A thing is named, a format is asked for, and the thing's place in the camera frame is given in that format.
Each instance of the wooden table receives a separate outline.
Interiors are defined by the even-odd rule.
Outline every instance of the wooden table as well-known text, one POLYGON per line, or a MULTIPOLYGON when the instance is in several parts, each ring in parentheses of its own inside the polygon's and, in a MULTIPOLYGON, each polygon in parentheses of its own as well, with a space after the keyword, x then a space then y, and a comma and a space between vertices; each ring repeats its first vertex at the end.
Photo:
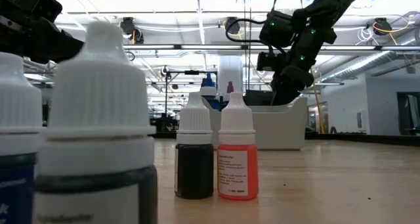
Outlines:
POLYGON ((238 202, 217 190, 175 197, 174 146, 156 141, 161 224, 420 223, 420 148, 307 141, 300 152, 260 151, 259 197, 238 202))

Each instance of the white plastic bottle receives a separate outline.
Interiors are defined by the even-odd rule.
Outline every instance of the white plastic bottle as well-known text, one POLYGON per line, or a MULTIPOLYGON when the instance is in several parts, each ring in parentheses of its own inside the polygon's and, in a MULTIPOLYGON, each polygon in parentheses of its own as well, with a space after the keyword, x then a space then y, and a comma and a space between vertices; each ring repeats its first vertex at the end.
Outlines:
POLYGON ((211 143, 210 111, 200 92, 190 93, 180 111, 175 147, 175 194, 201 199, 213 195, 214 146, 211 143))
POLYGON ((34 222, 156 224, 155 132, 144 73, 117 26, 95 22, 81 52, 58 66, 39 151, 34 222))
POLYGON ((222 110, 217 147, 217 189, 219 196, 231 200, 250 200, 258 196, 258 159, 252 111, 242 93, 231 93, 222 110))
POLYGON ((42 130, 41 90, 21 56, 0 53, 0 223, 30 224, 35 153, 42 130))

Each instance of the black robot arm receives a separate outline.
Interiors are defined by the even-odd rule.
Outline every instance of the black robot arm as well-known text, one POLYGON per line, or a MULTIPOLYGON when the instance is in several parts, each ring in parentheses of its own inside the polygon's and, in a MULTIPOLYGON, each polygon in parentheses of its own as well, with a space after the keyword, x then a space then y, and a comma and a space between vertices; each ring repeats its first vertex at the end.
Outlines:
POLYGON ((293 16, 271 11, 260 32, 261 43, 282 51, 291 45, 286 54, 260 53, 258 70, 274 71, 271 86, 275 92, 273 105, 290 103, 305 87, 314 83, 308 71, 324 43, 333 44, 337 36, 334 24, 355 0, 315 0, 293 16))
POLYGON ((61 11, 56 0, 0 0, 0 51, 40 63, 72 58, 83 42, 53 24, 61 11))

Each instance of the white bottle cap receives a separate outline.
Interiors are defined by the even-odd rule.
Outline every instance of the white bottle cap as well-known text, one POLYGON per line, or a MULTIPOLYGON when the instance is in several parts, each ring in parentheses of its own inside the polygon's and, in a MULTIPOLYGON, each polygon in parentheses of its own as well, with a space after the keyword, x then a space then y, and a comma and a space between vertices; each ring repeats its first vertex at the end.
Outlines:
POLYGON ((201 87, 199 91, 202 96, 216 96, 217 95, 216 87, 201 87))
POLYGON ((252 110, 243 102, 243 94, 230 94, 228 106, 222 110, 220 134, 249 134, 255 133, 252 110))
POLYGON ((25 78, 21 56, 0 53, 0 133, 41 130, 41 90, 25 78))
POLYGON ((210 111, 204 106, 200 92, 190 93, 187 105, 181 109, 178 133, 211 134, 210 111))
POLYGON ((148 135, 146 78, 123 50, 119 27, 94 22, 73 59, 58 66, 48 137, 148 135))

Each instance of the black liquid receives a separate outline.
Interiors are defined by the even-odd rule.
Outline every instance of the black liquid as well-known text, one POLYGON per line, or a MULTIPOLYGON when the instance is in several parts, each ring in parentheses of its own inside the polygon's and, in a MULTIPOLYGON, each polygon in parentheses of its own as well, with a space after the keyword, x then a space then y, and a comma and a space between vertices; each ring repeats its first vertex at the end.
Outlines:
POLYGON ((213 195, 213 145, 176 145, 178 189, 181 198, 201 199, 213 195))
POLYGON ((138 222, 158 223, 158 177, 156 168, 145 168, 105 175, 38 175, 35 191, 45 194, 80 194, 138 186, 138 222))

